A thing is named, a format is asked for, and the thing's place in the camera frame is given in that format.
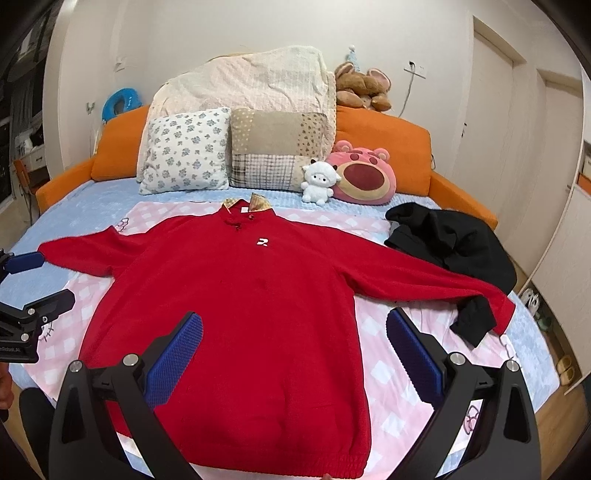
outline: brown teddy bear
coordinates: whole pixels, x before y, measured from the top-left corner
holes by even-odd
[[[392,108],[387,96],[392,83],[384,72],[369,69],[367,74],[363,74],[355,70],[351,61],[346,61],[336,68],[335,78],[337,105],[378,112]]]

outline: blue gripper pad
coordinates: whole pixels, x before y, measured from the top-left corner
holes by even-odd
[[[45,263],[45,257],[41,252],[31,252],[29,254],[15,255],[8,259],[4,264],[4,271],[10,274],[39,268]]]
[[[432,340],[435,338],[420,333],[413,321],[401,309],[391,310],[388,314],[386,335],[417,390],[419,398],[437,409],[445,397],[444,374],[421,343],[419,336],[431,337]]]
[[[202,338],[203,322],[192,313],[146,374],[144,400],[152,410],[168,401]]]

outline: white sheep plush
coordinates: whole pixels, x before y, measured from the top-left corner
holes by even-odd
[[[331,187],[340,181],[340,175],[336,172],[337,167],[324,161],[312,160],[310,165],[304,165],[302,168],[306,179],[301,183],[301,189],[304,190],[302,202],[324,205],[333,196]]]

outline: pink bear plush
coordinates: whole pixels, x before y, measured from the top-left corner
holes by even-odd
[[[383,148],[353,148],[341,140],[326,161],[336,166],[341,181],[332,187],[339,200],[362,205],[388,203],[396,192],[396,176],[388,164],[390,154]]]

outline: plaid collar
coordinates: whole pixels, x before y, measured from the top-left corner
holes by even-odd
[[[226,207],[228,210],[236,205],[242,199],[226,199],[223,201],[222,205]],[[248,205],[249,212],[263,212],[265,210],[272,209],[272,206],[263,195],[259,195],[258,193],[251,194],[251,201]]]

